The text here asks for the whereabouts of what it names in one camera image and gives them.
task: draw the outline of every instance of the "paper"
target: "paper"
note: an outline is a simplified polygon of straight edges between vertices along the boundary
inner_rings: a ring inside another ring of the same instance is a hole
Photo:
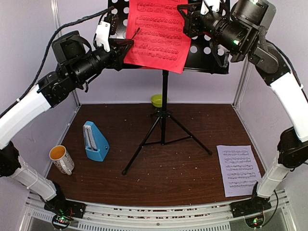
[[[217,146],[225,196],[251,195],[261,179],[251,146]]]
[[[183,33],[179,4],[187,4],[187,0],[129,0],[126,38],[131,39],[138,28],[140,31],[125,63],[183,72],[191,39]]]

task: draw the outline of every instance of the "mug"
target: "mug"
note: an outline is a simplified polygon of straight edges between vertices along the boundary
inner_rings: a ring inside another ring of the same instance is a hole
[[[72,174],[75,164],[64,146],[57,145],[53,147],[49,152],[49,158],[60,172],[67,175]]]

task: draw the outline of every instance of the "brown wooden surface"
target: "brown wooden surface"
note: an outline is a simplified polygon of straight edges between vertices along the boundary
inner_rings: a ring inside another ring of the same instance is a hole
[[[213,155],[192,139],[144,147],[128,174],[121,172],[150,129],[150,104],[83,105],[63,145],[75,162],[71,176],[52,166],[48,178],[62,187],[69,199],[113,205],[169,206],[229,201],[225,198],[217,145],[252,145],[230,105],[169,104],[173,115],[197,136]],[[104,162],[87,158],[82,127],[93,121],[110,144]],[[167,121],[167,141],[186,134]],[[150,141],[160,139],[156,128]],[[261,175],[264,169],[255,157]]]

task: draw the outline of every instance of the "tripod stand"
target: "tripod stand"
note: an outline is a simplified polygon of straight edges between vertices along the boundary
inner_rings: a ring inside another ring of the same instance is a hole
[[[141,149],[144,146],[146,146],[146,145],[153,145],[153,144],[159,144],[159,143],[161,145],[167,145],[167,144],[171,144],[171,143],[175,143],[175,142],[178,142],[178,141],[183,141],[183,140],[187,140],[187,139],[192,138],[203,149],[205,149],[209,155],[212,154],[212,152],[203,143],[201,143],[200,140],[198,140],[187,128],[184,127],[183,124],[181,124],[170,112],[168,112],[168,110],[167,110],[168,75],[169,75],[169,72],[163,70],[163,102],[162,102],[162,110],[160,110],[158,112],[158,114],[157,114],[158,117],[157,117],[156,121],[154,122],[154,124],[152,125],[151,129],[149,130],[149,132],[144,137],[143,141],[141,142],[141,144],[137,148],[135,154],[133,155],[133,157],[131,158],[131,160],[127,164],[126,168],[123,170],[123,172],[122,172],[123,175],[127,174],[127,171],[129,170],[130,166],[132,165],[132,163],[136,159],[137,155],[139,154]],[[183,138],[180,138],[180,139],[177,139],[177,140],[174,140],[174,141],[166,142],[166,122],[167,122],[167,118],[172,119],[189,136],[183,137]],[[161,123],[161,140],[160,141],[156,141],[156,142],[147,143],[147,140],[149,139],[150,135],[152,134],[152,132],[154,131],[155,127],[157,126],[157,124],[159,123],[160,120],[162,121],[162,123]]]

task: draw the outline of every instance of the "purple-white wall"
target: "purple-white wall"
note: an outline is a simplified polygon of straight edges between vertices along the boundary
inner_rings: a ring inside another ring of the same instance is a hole
[[[61,0],[58,2],[61,23],[68,23],[107,8],[107,0]],[[73,27],[92,41],[98,18]],[[233,64],[229,75],[210,75],[185,71],[170,73],[171,103],[232,103],[243,63]],[[104,70],[85,93],[78,91],[81,103],[150,103],[151,96],[162,91],[159,70]]]
[[[34,78],[45,47],[55,30],[50,1],[0,2],[0,112],[13,103]],[[41,77],[55,69],[51,52]],[[62,136],[76,109],[73,97],[27,125],[13,142],[20,155],[45,175],[48,153]],[[3,231],[16,231],[29,191],[14,180],[0,178],[0,224]]]
[[[277,14],[267,39],[280,47],[291,59],[304,86],[308,86],[307,36],[308,4],[305,0],[271,0]],[[280,134],[291,127],[286,112],[278,98],[263,82],[253,67],[239,112],[252,135],[266,166],[277,152]],[[298,230],[307,230],[308,169],[303,165],[290,173],[282,184],[295,211]]]

